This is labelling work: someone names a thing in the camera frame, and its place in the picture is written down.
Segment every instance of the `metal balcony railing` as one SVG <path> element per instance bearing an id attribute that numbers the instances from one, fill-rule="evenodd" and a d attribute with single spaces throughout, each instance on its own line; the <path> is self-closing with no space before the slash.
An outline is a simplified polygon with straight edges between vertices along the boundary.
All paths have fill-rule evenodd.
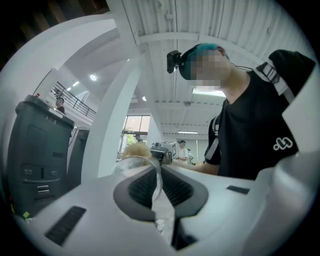
<path id="1" fill-rule="evenodd" d="M 69 105 L 91 120 L 95 119 L 96 112 L 81 102 L 81 100 L 74 96 L 71 92 L 67 91 L 67 89 L 61 83 L 56 82 L 51 89 L 51 93 L 54 94 L 56 98 L 62 97 L 64 99 L 64 105 Z"/>

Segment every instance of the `linear light fixture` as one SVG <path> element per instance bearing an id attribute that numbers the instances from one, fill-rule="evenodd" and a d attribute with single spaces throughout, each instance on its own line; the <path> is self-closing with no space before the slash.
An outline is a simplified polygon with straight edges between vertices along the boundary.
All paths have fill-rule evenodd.
<path id="1" fill-rule="evenodd" d="M 197 131 L 178 131 L 178 134 L 198 134 Z"/>
<path id="2" fill-rule="evenodd" d="M 199 89 L 199 88 L 193 88 L 192 94 L 199 94 L 199 95 L 210 95 L 210 96 L 218 96 L 218 97 L 226 97 L 224 92 L 222 90 L 210 90 L 208 89 Z"/>

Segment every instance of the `white ceiling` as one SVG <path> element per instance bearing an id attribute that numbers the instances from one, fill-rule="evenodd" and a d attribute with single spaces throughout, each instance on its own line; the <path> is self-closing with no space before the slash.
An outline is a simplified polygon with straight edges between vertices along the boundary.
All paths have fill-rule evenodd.
<path id="1" fill-rule="evenodd" d="M 138 103 L 130 108 L 150 108 L 164 134 L 196 131 L 207 138 L 209 122 L 223 103 L 221 97 L 193 95 L 194 81 L 184 80 L 179 72 L 167 73 L 166 56 L 172 50 L 184 53 L 201 42 L 217 43 L 226 49 L 232 63 L 249 68 L 277 49 L 299 51 L 316 59 L 296 23 L 273 0 L 107 2 L 112 13 L 123 13 L 125 18 L 115 16 L 118 28 L 85 45 L 65 66 L 101 100 L 128 59 L 125 49 L 144 51 L 149 69 L 134 93 Z M 95 74 L 97 81 L 91 81 L 90 74 Z M 142 91 L 153 99 L 143 102 Z M 191 106 L 184 106 L 186 101 L 192 102 Z"/>

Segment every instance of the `teal hair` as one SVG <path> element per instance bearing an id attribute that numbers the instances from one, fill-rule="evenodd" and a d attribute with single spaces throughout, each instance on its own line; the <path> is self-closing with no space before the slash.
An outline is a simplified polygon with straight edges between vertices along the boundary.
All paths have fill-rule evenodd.
<path id="1" fill-rule="evenodd" d="M 203 50 L 216 50 L 218 47 L 219 45 L 215 43 L 201 43 L 185 52 L 181 57 L 181 63 L 179 65 L 181 76 L 186 80 L 191 80 L 191 62 L 195 62 L 197 56 L 202 56 Z"/>

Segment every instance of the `fluorescent light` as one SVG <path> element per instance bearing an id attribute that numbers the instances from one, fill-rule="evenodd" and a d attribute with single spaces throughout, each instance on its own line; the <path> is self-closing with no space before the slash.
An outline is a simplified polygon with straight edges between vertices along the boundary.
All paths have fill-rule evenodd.
<path id="1" fill-rule="evenodd" d="M 90 75 L 90 79 L 91 79 L 92 81 L 96 81 L 96 80 L 97 80 L 97 77 L 96 77 L 94 74 L 91 74 L 91 75 Z"/>
<path id="2" fill-rule="evenodd" d="M 226 97 L 222 90 L 208 90 L 207 88 L 199 89 L 193 88 L 192 94 L 199 94 L 199 95 L 210 95 L 210 96 L 218 96 L 218 97 Z"/>
<path id="3" fill-rule="evenodd" d="M 198 134 L 197 131 L 178 131 L 178 134 Z"/>

